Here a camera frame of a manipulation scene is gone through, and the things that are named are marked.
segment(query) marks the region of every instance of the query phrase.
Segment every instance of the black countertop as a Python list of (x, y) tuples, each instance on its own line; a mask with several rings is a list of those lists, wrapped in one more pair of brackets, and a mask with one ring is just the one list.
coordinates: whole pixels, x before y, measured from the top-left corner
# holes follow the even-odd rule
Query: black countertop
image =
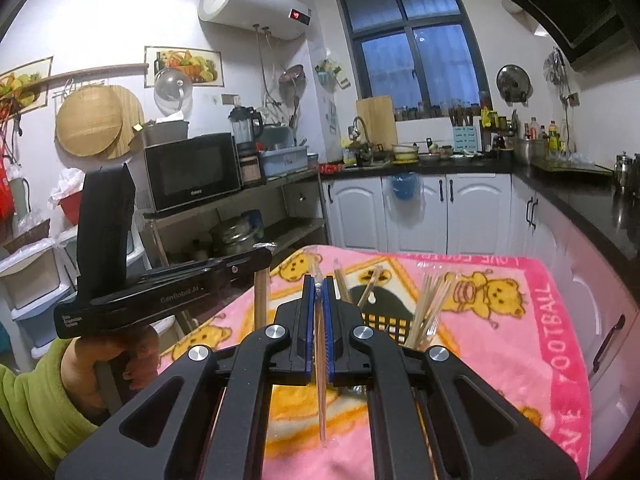
[(321, 176), (342, 180), (415, 172), (419, 174), (511, 173), (558, 208), (596, 247), (640, 303), (640, 200), (616, 193), (606, 177), (584, 173), (545, 173), (496, 159), (471, 162), (391, 165), (375, 170)]

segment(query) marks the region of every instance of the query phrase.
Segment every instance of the cutting board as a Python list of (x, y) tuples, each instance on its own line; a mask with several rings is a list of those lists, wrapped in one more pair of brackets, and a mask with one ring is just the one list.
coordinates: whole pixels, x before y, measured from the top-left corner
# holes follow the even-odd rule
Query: cutting board
[(133, 127), (145, 123), (145, 115), (138, 98), (124, 86), (112, 85), (111, 89), (118, 96), (122, 107), (122, 129), (109, 147), (100, 153), (101, 159), (111, 159), (123, 156), (129, 152), (129, 143), (133, 140)]
[(56, 137), (72, 155), (97, 155), (122, 129), (120, 100), (108, 86), (85, 86), (65, 99), (56, 117)]
[(391, 97), (369, 97), (356, 101), (356, 111), (364, 120), (369, 140), (374, 144), (382, 144), (385, 150), (391, 150), (398, 143), (396, 118)]

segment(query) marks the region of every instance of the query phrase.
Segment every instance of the hand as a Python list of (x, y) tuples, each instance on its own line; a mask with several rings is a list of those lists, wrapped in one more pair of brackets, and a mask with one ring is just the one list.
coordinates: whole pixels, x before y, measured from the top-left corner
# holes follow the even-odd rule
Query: hand
[(158, 376), (160, 364), (158, 334), (151, 326), (135, 332), (110, 336), (80, 337), (66, 348), (60, 376), (74, 406), (84, 416), (99, 415), (106, 406), (94, 373), (97, 362), (108, 362), (125, 351), (132, 356), (123, 373), (132, 390), (140, 390)]

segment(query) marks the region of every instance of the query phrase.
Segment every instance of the metal screw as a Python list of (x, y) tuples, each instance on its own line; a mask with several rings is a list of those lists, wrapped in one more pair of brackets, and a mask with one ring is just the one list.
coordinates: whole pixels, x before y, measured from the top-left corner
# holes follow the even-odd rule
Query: metal screw
[(446, 361), (449, 359), (449, 350), (444, 346), (432, 346), (429, 348), (429, 357), (434, 361)]
[(269, 325), (264, 332), (271, 339), (279, 339), (285, 335), (287, 329), (281, 325)]
[(206, 346), (197, 345), (189, 350), (188, 355), (192, 361), (202, 361), (209, 355), (209, 349)]
[(353, 329), (353, 335), (358, 339), (369, 339), (373, 335), (373, 329), (370, 326), (357, 326)]

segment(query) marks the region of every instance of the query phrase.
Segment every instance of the red digital display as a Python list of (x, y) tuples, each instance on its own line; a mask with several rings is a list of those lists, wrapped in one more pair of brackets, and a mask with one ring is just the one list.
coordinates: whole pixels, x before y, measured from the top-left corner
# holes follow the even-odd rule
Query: red digital display
[(291, 9), (291, 14), (289, 15), (289, 17), (292, 20), (296, 20), (297, 22), (304, 23), (305, 25), (308, 25), (309, 22), (311, 21), (311, 18), (309, 16), (307, 16), (306, 14), (303, 14), (302, 12), (296, 9)]

